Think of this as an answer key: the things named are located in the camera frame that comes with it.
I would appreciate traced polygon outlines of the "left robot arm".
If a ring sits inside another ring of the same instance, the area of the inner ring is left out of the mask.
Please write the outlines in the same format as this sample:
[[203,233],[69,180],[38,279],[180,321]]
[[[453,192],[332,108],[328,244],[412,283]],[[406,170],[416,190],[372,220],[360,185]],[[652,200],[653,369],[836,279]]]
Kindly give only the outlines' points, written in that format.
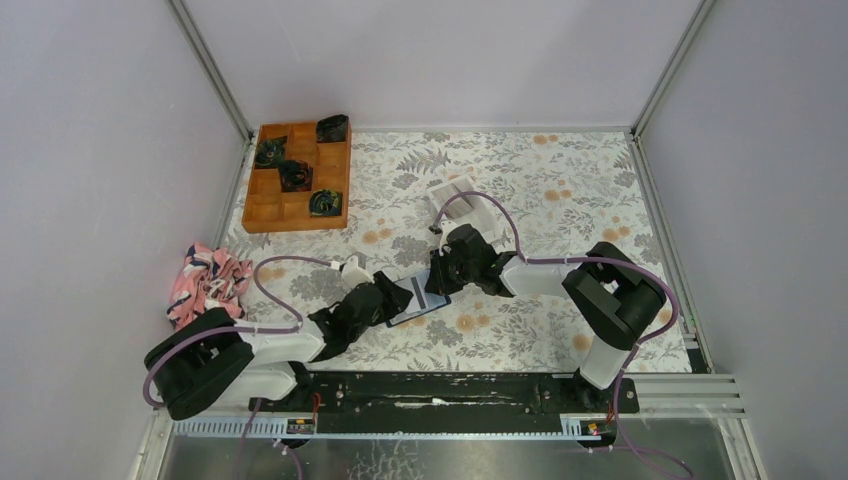
[[333,359],[371,327],[408,313],[422,296],[414,277],[393,281],[383,272],[352,265],[340,269],[344,298],[292,326],[236,321],[222,307],[203,313],[145,357],[142,393],[174,420],[194,417],[218,403],[275,400],[296,411],[309,401],[310,385],[295,364]]

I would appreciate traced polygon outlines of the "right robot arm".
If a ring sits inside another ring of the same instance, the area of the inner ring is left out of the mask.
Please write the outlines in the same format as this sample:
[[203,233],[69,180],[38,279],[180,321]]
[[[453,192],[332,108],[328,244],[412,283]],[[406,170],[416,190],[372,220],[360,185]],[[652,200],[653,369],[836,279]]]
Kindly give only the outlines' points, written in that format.
[[473,284],[490,296],[572,301],[594,333],[573,386],[575,402],[589,412],[612,400],[612,385],[663,306],[679,308],[667,284],[609,242],[597,243],[584,257],[539,259],[496,252],[470,224],[444,221],[430,230],[440,241],[430,253],[426,292],[450,296]]

